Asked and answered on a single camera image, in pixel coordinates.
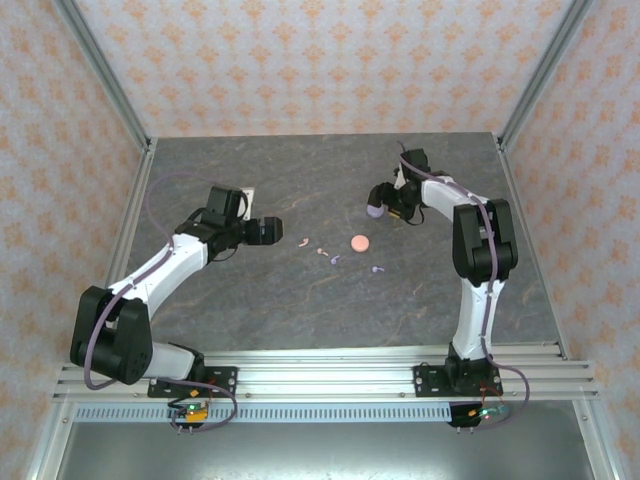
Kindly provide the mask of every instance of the pink object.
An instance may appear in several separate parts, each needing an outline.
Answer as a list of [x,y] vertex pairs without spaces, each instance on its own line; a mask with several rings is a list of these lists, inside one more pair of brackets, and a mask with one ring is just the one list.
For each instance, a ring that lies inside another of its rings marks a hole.
[[351,248],[356,252],[366,252],[369,248],[369,239],[364,235],[356,235],[351,239]]

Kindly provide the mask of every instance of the floral wallpaper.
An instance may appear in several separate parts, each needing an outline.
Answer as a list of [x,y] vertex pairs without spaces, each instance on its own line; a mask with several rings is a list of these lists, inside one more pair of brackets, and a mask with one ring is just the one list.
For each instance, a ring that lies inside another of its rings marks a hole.
[[0,0],[0,464],[25,478],[139,152],[50,0]]
[[80,0],[151,136],[502,130],[570,0]]
[[571,353],[640,471],[640,4],[596,0],[510,152]]

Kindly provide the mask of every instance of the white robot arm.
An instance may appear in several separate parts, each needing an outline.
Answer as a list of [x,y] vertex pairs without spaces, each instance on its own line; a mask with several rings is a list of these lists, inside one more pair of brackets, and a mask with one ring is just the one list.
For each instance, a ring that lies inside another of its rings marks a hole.
[[[414,169],[401,163],[395,171],[394,184],[382,183],[374,187],[367,202],[367,212],[377,218],[387,206],[392,215],[409,222],[416,207],[430,207],[453,223],[452,258],[462,281],[462,301],[449,358],[444,371],[437,372],[438,375],[431,369],[434,373],[431,383],[438,384],[433,388],[434,394],[442,395],[441,384],[448,383],[445,387],[451,387],[449,393],[473,395],[481,383],[494,386],[493,379],[497,374],[486,355],[491,354],[491,331],[498,297],[509,271],[518,261],[509,204],[503,199],[489,200],[471,194],[457,186],[449,175],[431,172],[422,149],[404,151],[402,158]],[[428,178],[417,175],[416,169],[428,174]],[[498,275],[491,285],[490,304],[487,294],[492,273],[491,255],[477,202],[481,202],[489,214],[498,256]],[[490,305],[488,317],[487,305]]]
[[[252,200],[253,189],[214,185],[207,206],[178,226],[171,243],[153,258],[106,289],[87,289],[80,297],[71,361],[83,366],[90,354],[91,370],[127,385],[158,377],[208,381],[202,378],[206,368],[202,355],[187,347],[153,342],[149,321],[182,282],[216,261],[220,253],[240,244],[272,245],[282,238],[279,218],[250,219]],[[103,315],[107,323],[91,351],[90,338]]]

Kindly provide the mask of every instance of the metal bracket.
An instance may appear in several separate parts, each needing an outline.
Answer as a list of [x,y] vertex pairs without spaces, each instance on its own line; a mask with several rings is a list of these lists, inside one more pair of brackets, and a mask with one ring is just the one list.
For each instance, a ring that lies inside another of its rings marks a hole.
[[[486,378],[482,380],[482,384],[489,387],[489,389],[484,391],[485,396],[495,396],[495,394],[491,392],[491,389],[497,391],[500,395],[503,394],[500,372],[495,367],[490,368],[490,372],[486,375]],[[477,397],[483,395],[482,386],[479,381],[474,380],[468,382],[462,387],[453,385],[447,367],[441,365],[431,366],[420,364],[413,367],[413,386],[416,397],[418,398]]]
[[[211,385],[229,390],[233,395],[236,394],[238,384],[238,369],[236,367],[205,367],[204,372],[204,377],[209,379]],[[147,396],[149,398],[187,398],[193,390],[193,387],[152,379],[149,381]],[[200,392],[200,395],[208,395],[204,388],[196,388],[196,390]],[[227,398],[220,392],[212,391],[211,395],[213,398]]]

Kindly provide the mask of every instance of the gray surface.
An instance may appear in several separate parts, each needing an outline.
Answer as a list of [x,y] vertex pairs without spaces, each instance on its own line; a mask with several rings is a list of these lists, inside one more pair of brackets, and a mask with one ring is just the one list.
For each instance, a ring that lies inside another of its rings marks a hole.
[[[149,184],[187,170],[238,187],[256,187],[254,216],[276,215],[285,236],[272,247],[241,247],[233,259],[188,279],[158,310],[153,335],[199,350],[445,344],[455,332],[460,280],[451,261],[451,225],[427,210],[411,227],[365,213],[371,188],[393,181],[402,140],[424,147],[435,170],[472,191],[510,199],[489,133],[381,134],[161,139]],[[198,180],[167,182],[153,208],[175,227],[206,203]],[[495,342],[555,340],[550,306],[517,221],[518,267],[498,304]],[[371,248],[356,254],[355,234]],[[302,238],[311,239],[298,248]],[[140,216],[129,271],[162,247]],[[322,247],[338,265],[316,253]],[[385,273],[373,274],[373,265]]]
[[473,435],[446,424],[77,424],[59,479],[582,480],[593,478],[568,402],[536,402]]

